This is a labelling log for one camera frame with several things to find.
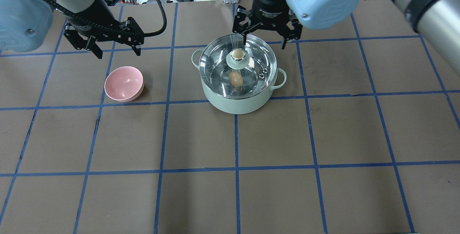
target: glass lid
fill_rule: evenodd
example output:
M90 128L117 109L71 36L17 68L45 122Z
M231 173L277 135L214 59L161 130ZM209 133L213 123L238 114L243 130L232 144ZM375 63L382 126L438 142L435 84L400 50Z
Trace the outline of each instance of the glass lid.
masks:
M250 98L269 87L276 57L262 39L231 34L210 43L200 59L200 75L214 93L231 99Z

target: egg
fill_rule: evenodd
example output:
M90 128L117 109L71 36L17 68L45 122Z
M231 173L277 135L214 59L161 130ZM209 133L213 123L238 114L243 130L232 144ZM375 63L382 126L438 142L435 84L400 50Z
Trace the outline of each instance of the egg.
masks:
M243 85L243 77L241 76L240 72L230 72L229 80L230 84L232 84L234 87L241 87Z

